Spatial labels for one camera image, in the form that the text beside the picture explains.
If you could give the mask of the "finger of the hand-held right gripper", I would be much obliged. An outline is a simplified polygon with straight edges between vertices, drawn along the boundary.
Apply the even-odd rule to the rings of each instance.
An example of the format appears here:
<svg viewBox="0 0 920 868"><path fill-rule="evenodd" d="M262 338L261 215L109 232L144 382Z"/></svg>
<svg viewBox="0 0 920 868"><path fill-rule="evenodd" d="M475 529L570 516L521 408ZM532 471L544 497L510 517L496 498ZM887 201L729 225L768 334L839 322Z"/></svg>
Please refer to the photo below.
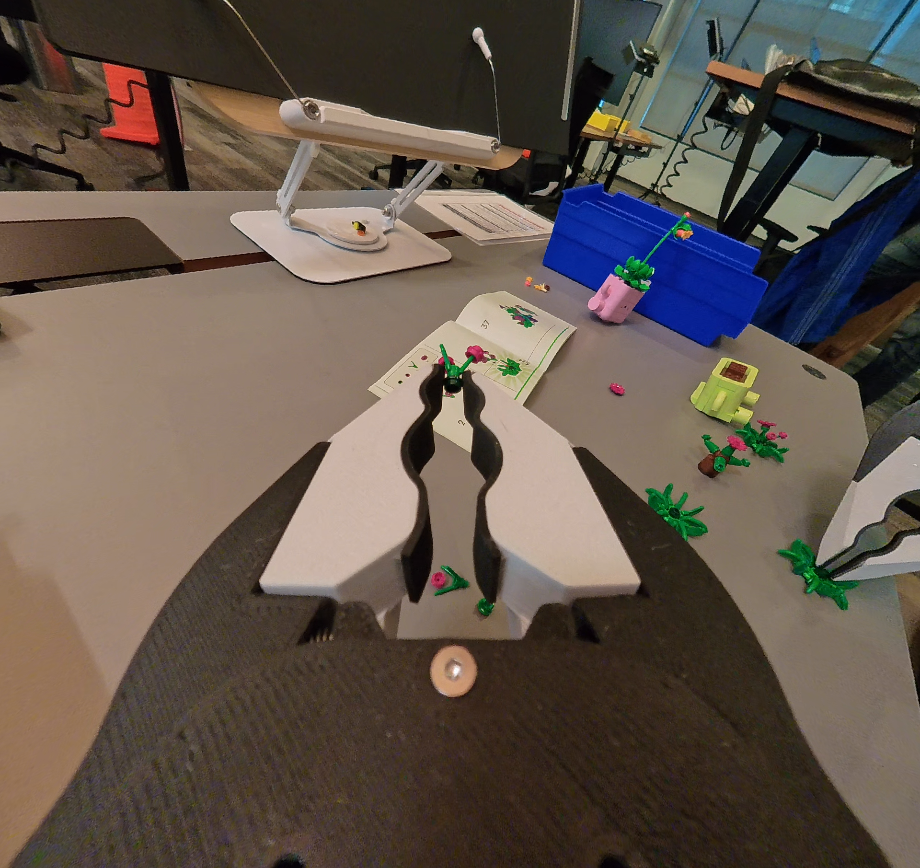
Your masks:
<svg viewBox="0 0 920 868"><path fill-rule="evenodd" d="M854 540L825 561L834 582L866 581L919 570L919 529L888 533L883 520L859 529Z"/></svg>
<svg viewBox="0 0 920 868"><path fill-rule="evenodd" d="M850 544L859 529L883 520L896 504L918 502L919 408L906 406L871 438L853 481L826 529L817 556L825 561Z"/></svg>

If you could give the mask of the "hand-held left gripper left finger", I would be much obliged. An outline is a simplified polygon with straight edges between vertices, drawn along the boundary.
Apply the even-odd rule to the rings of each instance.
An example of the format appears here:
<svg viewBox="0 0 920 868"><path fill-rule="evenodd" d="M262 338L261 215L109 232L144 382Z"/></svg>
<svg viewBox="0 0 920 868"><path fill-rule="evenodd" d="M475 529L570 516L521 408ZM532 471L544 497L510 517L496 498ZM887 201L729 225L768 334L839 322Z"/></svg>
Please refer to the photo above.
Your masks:
<svg viewBox="0 0 920 868"><path fill-rule="evenodd" d="M404 596L420 600L432 562L420 473L442 400L433 364L331 437L259 579L264 593L361 601L379 620Z"/></svg>

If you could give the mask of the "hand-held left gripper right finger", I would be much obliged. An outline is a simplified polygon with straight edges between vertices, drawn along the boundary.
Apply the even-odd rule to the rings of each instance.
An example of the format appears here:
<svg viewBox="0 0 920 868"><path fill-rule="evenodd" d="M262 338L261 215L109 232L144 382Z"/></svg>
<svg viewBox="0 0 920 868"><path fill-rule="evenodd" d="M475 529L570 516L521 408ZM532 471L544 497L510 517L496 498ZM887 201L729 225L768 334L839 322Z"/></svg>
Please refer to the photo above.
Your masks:
<svg viewBox="0 0 920 868"><path fill-rule="evenodd" d="M477 495L477 585L523 637L547 604L635 595L639 575L579 461L581 450L492 380L466 372Z"/></svg>

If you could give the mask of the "green toy leaf piece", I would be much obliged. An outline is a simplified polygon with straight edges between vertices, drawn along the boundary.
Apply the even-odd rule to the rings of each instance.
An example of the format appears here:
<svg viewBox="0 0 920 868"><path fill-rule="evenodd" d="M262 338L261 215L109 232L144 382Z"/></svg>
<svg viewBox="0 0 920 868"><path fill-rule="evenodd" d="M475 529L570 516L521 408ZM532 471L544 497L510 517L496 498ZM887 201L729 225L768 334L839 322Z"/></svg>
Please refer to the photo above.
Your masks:
<svg viewBox="0 0 920 868"><path fill-rule="evenodd" d="M674 497L673 483L668 483L661 491L651 487L647 488L646 494L650 508L682 539L689 540L707 534L707 524L698 518L705 507L688 508L684 506L688 500L688 494L685 492L679 498Z"/></svg>
<svg viewBox="0 0 920 868"><path fill-rule="evenodd" d="M817 565L815 552L802 540L794 540L787 549L776 552L790 563L791 571L804 582L804 593L831 598L839 609L848 609L847 592L859 586L858 581L834 580Z"/></svg>

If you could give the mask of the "green stem with pink flowers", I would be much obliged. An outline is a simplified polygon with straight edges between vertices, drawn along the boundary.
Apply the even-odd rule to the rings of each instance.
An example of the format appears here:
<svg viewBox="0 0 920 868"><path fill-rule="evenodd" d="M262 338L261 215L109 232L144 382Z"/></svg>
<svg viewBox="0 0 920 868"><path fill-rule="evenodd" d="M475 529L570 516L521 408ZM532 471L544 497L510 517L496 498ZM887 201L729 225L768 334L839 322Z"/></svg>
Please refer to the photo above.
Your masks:
<svg viewBox="0 0 920 868"><path fill-rule="evenodd" d="M454 358L447 354L444 345L440 345L441 358L439 365L443 368L443 390L446 394L454 396L463 389L464 374L471 365L485 360L485 351L479 345L469 345L466 349L466 360L458 365Z"/></svg>

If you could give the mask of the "pink toy flower pot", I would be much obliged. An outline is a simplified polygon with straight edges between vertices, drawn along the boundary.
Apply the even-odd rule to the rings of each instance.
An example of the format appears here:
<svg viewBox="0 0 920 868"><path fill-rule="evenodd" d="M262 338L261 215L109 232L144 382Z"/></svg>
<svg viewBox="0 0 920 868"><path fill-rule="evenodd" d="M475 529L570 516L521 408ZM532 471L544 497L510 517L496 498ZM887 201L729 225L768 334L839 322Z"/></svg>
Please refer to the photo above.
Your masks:
<svg viewBox="0 0 920 868"><path fill-rule="evenodd" d="M651 277L655 273L655 268L650 265L651 257L665 241L687 240L693 235L689 217L689 213L685 212L643 259L631 255L626 263L615 265L614 272L607 276L603 286L589 299L589 310L603 322L624 322L650 289Z"/></svg>

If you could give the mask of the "green plant with pink flowers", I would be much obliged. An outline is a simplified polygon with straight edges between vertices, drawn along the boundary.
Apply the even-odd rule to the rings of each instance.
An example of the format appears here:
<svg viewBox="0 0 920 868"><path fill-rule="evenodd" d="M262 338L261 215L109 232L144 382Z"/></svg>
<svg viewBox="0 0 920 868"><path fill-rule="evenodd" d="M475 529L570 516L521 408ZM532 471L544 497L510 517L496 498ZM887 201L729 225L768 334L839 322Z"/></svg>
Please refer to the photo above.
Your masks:
<svg viewBox="0 0 920 868"><path fill-rule="evenodd" d="M754 430L752 423L748 422L734 433L756 456L783 463L788 447L783 447L781 441L788 438L788 433L776 431L775 423L763 419L757 420L756 424L759 425L758 430Z"/></svg>

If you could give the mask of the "brown pot toy cactus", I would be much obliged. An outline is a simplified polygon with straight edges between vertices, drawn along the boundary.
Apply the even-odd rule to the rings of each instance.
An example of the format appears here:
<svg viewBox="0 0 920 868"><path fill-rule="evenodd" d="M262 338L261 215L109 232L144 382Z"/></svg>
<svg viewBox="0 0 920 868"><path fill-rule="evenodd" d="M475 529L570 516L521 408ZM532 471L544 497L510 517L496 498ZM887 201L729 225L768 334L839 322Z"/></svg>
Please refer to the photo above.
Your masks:
<svg viewBox="0 0 920 868"><path fill-rule="evenodd" d="M727 443L719 447L715 441L707 434L702 435L702 440L707 447L707 456L704 457L697 465L697 470L707 478L714 479L729 467L748 468L751 461L745 458L736 457L736 453L747 450L745 441L737 436L727 437Z"/></svg>

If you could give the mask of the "lime toy flower pot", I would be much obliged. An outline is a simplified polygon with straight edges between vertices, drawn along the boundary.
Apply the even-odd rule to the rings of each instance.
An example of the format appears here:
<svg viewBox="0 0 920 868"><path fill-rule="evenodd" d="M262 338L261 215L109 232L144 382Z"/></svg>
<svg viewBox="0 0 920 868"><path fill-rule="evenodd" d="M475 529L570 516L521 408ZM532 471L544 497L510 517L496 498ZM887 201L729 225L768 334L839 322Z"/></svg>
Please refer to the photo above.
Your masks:
<svg viewBox="0 0 920 868"><path fill-rule="evenodd" d="M691 395L696 410L719 421L742 427L751 421L760 396L752 391L758 368L724 357L709 378Z"/></svg>

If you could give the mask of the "toy instruction booklet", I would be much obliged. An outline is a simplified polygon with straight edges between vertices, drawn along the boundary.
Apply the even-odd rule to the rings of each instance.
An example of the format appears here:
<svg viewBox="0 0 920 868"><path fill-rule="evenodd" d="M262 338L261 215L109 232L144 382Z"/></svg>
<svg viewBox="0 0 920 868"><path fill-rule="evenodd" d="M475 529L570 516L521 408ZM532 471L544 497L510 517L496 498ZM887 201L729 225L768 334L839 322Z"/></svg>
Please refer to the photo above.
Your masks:
<svg viewBox="0 0 920 868"><path fill-rule="evenodd" d="M516 295L493 292L472 299L453 322L445 322L412 348L407 356L370 386L385 397L416 375L428 376L443 354L457 365L472 349L477 361L469 371L492 380L509 397L524 404L576 328Z"/></svg>

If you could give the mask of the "blue fabric bag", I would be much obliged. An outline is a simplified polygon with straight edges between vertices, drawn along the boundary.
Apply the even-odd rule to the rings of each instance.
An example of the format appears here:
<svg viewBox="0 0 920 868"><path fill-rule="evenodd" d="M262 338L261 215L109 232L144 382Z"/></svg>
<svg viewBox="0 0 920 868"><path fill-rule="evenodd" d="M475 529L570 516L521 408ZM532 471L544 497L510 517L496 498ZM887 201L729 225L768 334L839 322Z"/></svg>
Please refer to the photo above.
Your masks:
<svg viewBox="0 0 920 868"><path fill-rule="evenodd" d="M789 261L751 324L788 344L814 345L880 304L890 289L860 287L885 247L918 221L918 201L917 166L858 201Z"/></svg>

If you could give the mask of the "white book stand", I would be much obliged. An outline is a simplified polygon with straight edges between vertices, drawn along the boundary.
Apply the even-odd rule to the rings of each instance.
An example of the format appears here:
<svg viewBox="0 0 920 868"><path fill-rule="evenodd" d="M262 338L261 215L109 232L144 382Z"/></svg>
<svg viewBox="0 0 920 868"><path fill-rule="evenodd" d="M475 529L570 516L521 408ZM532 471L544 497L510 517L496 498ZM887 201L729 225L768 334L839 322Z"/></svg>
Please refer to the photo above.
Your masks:
<svg viewBox="0 0 920 868"><path fill-rule="evenodd" d="M316 284L448 262L451 254L446 249L400 220L403 211L434 182L446 164L501 170L522 154L521 149L503 145L493 153L495 138L489 136L412 125L338 103L305 98L319 106L320 118L313 121L305 117L294 100L279 102L202 82L191 86L226 120L262 135L300 141L277 194L276 208L236 212L231 223L292 275ZM383 207L299 209L294 197L320 144L416 155L425 163L407 187ZM355 235L353 220L367 226L367 236Z"/></svg>

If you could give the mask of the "blue plastic bin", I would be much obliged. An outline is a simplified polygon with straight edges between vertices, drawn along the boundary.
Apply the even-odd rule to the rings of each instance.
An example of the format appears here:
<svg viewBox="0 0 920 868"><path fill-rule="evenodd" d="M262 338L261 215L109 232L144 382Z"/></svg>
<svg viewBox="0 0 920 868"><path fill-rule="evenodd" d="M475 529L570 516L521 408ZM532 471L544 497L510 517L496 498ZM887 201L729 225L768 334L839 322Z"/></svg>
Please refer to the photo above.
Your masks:
<svg viewBox="0 0 920 868"><path fill-rule="evenodd" d="M651 251L677 215L600 184L565 191L543 263L592 290L616 264ZM753 270L753 246L692 224L687 241L670 239L650 259L655 274L637 312L699 345L736 338L752 321L767 282Z"/></svg>

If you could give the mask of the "printed paper sheet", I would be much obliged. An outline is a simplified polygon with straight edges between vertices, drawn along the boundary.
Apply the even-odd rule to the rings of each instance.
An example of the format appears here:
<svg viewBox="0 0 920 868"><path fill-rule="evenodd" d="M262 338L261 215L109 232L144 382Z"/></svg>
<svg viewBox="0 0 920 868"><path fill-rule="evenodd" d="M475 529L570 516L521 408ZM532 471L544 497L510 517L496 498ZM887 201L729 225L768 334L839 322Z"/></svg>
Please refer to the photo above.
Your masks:
<svg viewBox="0 0 920 868"><path fill-rule="evenodd" d="M489 191L426 191L415 205L479 245L547 241L552 221Z"/></svg>

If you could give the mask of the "wooden desk with black legs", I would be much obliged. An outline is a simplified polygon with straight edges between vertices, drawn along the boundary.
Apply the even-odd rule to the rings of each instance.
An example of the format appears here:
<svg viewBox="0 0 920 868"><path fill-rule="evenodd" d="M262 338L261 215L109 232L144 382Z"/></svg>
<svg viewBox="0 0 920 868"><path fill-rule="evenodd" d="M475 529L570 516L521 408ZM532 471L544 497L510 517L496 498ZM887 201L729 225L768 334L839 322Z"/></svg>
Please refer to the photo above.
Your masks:
<svg viewBox="0 0 920 868"><path fill-rule="evenodd" d="M811 152L841 145L846 156L880 158L894 165L918 163L918 113L886 110L825 87L783 82L765 116L781 141L739 201L719 211L719 232L747 241Z"/></svg>

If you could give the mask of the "black bag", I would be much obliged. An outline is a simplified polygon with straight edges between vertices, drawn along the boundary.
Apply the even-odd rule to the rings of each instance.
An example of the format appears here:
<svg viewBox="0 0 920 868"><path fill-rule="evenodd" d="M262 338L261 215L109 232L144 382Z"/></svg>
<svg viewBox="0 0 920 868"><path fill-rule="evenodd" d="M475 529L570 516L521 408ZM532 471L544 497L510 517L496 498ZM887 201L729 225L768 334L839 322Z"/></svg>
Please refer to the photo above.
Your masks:
<svg viewBox="0 0 920 868"><path fill-rule="evenodd" d="M783 57L781 63L765 69L778 69L788 84L813 91L834 93L885 106L891 110L919 110L919 86L887 69L864 61L847 58L820 59L811 62L797 57Z"/></svg>

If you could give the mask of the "red floor item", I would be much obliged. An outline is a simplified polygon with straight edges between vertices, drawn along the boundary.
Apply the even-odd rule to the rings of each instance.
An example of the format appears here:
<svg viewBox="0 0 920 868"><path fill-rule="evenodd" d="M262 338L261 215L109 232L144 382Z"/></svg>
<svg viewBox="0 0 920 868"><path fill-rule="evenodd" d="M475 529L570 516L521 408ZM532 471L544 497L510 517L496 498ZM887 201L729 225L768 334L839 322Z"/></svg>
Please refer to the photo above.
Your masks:
<svg viewBox="0 0 920 868"><path fill-rule="evenodd" d="M109 63L103 63L102 69L112 104L112 123L102 127L100 135L157 147L159 131L144 71Z"/></svg>

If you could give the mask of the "black screen panel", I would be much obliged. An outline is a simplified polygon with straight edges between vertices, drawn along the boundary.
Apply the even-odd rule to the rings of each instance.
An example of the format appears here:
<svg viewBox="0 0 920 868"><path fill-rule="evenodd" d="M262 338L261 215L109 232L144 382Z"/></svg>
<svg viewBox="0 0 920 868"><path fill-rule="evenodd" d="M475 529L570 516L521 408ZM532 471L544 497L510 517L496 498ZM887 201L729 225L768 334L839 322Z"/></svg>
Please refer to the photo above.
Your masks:
<svg viewBox="0 0 920 868"><path fill-rule="evenodd" d="M589 58L614 79L604 102L616 105L627 90L634 57L629 44L647 44L661 4L645 0L583 0L577 66Z"/></svg>

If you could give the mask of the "black board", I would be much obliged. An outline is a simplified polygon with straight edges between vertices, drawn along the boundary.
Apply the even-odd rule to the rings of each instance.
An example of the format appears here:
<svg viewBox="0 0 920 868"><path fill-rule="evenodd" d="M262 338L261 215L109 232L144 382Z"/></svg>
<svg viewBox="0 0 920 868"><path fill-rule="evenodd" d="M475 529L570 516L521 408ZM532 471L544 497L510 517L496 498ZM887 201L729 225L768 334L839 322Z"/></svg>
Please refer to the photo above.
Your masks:
<svg viewBox="0 0 920 868"><path fill-rule="evenodd" d="M300 96L566 153L581 0L230 0ZM291 98L220 0L32 0L63 53Z"/></svg>

